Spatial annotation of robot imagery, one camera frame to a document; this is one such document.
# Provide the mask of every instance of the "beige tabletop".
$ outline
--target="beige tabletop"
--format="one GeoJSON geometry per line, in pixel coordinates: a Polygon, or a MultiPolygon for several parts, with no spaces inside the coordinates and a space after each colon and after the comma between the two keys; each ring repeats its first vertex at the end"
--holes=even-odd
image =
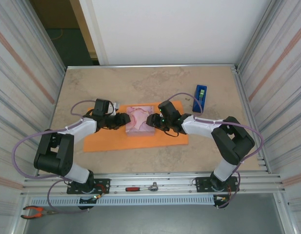
{"type": "MultiPolygon", "coordinates": [[[[247,124],[230,67],[93,67],[67,70],[52,129],[78,121],[70,115],[70,108],[81,100],[102,98],[120,104],[161,102],[178,92],[194,94],[197,84],[207,86],[201,117],[234,116],[247,124]]],[[[182,95],[173,100],[181,100],[184,111],[192,113],[192,98],[182,95]]],[[[75,112],[85,114],[89,107],[93,104],[81,104],[75,112]]],[[[95,173],[209,172],[221,161],[221,155],[213,139],[189,135],[188,145],[93,153],[84,153],[81,141],[75,145],[74,161],[95,173]]],[[[255,156],[241,166],[241,170],[259,169],[255,156]]]]}

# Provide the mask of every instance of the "black mounting plate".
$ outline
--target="black mounting plate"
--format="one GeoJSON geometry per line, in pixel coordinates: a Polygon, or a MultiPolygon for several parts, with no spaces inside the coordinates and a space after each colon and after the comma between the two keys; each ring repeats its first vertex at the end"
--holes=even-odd
{"type": "Polygon", "coordinates": [[[235,176],[231,176],[228,181],[226,186],[218,191],[215,190],[214,187],[211,184],[211,177],[197,177],[195,178],[195,182],[196,182],[196,189],[197,189],[197,193],[209,193],[209,192],[228,192],[228,186],[230,186],[232,192],[236,191],[237,188],[237,177],[235,176]]]}
{"type": "Polygon", "coordinates": [[[94,179],[94,188],[91,192],[89,193],[84,193],[81,190],[76,189],[71,182],[69,182],[69,186],[67,188],[67,194],[102,194],[102,189],[101,186],[99,185],[103,185],[105,188],[105,194],[109,193],[109,189],[110,189],[110,179],[94,179]]]}

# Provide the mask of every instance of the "white wall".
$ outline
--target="white wall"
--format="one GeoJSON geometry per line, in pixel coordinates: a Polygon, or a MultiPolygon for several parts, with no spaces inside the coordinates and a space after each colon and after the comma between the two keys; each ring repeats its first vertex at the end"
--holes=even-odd
{"type": "Polygon", "coordinates": [[[235,63],[270,0],[80,0],[100,63],[235,63]]]}

